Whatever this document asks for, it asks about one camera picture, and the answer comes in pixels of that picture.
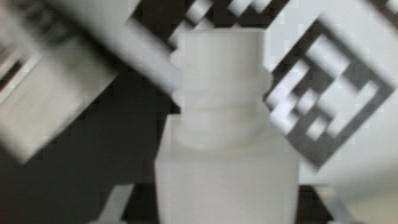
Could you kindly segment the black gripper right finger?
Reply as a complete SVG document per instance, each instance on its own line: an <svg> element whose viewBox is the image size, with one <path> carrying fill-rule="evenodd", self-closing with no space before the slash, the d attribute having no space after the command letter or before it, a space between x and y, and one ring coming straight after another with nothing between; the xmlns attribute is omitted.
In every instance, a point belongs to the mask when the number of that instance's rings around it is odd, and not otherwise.
<svg viewBox="0 0 398 224"><path fill-rule="evenodd" d="M295 224L362 224L326 185L302 185L298 188Z"/></svg>

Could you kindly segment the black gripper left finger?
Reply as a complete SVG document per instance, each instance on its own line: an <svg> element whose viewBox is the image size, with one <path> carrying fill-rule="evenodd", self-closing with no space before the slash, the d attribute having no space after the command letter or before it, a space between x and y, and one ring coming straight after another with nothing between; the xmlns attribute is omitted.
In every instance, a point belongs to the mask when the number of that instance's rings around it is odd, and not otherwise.
<svg viewBox="0 0 398 224"><path fill-rule="evenodd" d="M152 183L113 187L97 219L87 224L158 224Z"/></svg>

